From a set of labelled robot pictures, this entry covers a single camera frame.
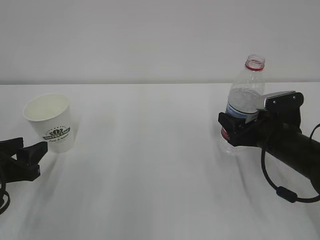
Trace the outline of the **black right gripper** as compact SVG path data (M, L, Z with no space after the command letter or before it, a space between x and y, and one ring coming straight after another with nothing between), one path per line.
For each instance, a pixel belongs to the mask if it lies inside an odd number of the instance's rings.
M227 113L218 114L221 135L233 147L262 148L266 140L264 125L266 119L258 119L245 123L244 118L236 118Z

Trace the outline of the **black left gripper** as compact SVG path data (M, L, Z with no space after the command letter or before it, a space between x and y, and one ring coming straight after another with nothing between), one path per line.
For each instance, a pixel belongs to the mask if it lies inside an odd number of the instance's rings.
M0 142L0 182L3 184L28 181L40 176L39 162L48 152L48 143L41 141L24 147L22 137Z

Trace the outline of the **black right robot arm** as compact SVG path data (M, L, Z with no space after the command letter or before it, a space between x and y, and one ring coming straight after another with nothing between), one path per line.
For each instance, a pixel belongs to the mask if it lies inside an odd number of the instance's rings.
M256 120L245 122L227 113L219 113L227 142L234 147L265 149L320 190L320 144L302 134L299 99L269 99Z

